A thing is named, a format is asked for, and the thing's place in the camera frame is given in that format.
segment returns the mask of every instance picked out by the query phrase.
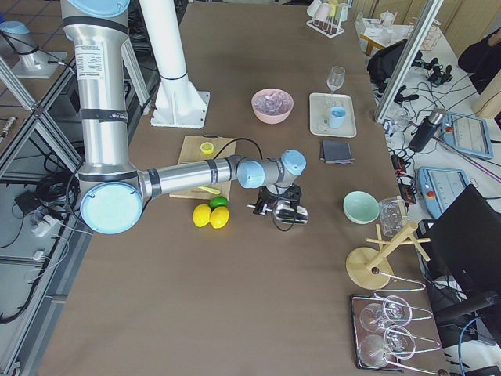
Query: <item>wooden cutting board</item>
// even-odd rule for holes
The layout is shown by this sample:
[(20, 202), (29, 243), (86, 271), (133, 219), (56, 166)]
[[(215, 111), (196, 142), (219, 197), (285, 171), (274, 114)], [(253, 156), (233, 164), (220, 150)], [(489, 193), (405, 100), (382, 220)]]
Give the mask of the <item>wooden cutting board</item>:
[[(234, 139), (227, 139), (225, 137), (185, 136), (185, 139), (182, 143), (181, 153), (179, 154), (178, 165), (212, 159), (223, 148), (224, 145), (232, 140)], [(211, 155), (202, 154), (202, 152), (200, 151), (200, 145), (207, 141), (214, 144), (215, 151)], [(229, 157), (230, 155), (234, 154), (235, 147), (236, 143), (229, 144), (218, 156), (218, 158)], [(202, 200), (210, 200), (211, 198), (217, 196), (223, 196), (229, 199), (231, 182), (218, 183), (211, 185), (210, 187), (219, 189), (221, 193), (216, 195), (205, 190), (201, 190), (198, 187), (193, 187), (187, 190), (178, 190), (176, 192), (172, 192), (169, 194), (169, 196), (176, 198), (197, 198)]]

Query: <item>person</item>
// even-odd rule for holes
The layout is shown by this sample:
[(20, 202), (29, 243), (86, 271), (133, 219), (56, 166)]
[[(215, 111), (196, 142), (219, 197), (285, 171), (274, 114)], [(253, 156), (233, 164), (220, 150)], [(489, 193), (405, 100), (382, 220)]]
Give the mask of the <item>person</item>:
[(482, 93), (501, 69), (501, 27), (465, 49), (458, 65), (472, 74), (471, 82)]

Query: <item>black sleeve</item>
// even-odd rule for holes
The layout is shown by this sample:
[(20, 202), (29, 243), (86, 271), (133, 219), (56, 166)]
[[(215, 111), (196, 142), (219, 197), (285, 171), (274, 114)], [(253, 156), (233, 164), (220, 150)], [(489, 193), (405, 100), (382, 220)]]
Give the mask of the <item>black sleeve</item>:
[(464, 69), (467, 73), (476, 72), (478, 66), (482, 64), (482, 62), (488, 55), (488, 52), (491, 48), (488, 45), (488, 39), (493, 34), (497, 33), (498, 30), (494, 31), (493, 33), (483, 38), (481, 41), (465, 49), (464, 52), (459, 57), (459, 59), (457, 60), (457, 63), (460, 66), (460, 68)]

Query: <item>white tray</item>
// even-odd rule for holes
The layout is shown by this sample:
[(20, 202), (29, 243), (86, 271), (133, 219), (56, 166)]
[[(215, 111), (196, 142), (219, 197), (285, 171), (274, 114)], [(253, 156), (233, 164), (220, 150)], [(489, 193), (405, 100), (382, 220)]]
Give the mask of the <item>white tray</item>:
[[(334, 99), (333, 106), (340, 106), (346, 110), (346, 118), (338, 129), (332, 129), (327, 121), (329, 108), (326, 107), (325, 103), (329, 97)], [(351, 97), (322, 92), (310, 94), (310, 132), (316, 136), (355, 137), (357, 128), (355, 127), (355, 114), (353, 113)]]

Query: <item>pink bowl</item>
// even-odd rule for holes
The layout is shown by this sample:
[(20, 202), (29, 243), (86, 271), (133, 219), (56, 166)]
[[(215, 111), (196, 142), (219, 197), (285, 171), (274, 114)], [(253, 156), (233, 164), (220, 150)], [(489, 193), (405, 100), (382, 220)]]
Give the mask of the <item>pink bowl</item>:
[(278, 124), (287, 119), (294, 107), (289, 93), (280, 89), (262, 89), (251, 100), (256, 118), (266, 124)]

